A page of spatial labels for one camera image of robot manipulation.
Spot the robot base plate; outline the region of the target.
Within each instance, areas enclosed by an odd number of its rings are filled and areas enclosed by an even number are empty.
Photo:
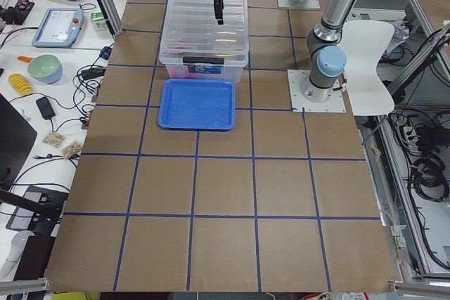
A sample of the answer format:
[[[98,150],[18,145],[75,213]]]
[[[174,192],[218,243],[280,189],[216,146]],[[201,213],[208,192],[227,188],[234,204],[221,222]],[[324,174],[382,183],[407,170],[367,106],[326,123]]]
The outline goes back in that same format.
[[[288,70],[293,112],[346,113],[338,80],[329,89],[316,88],[309,80],[310,70]]]

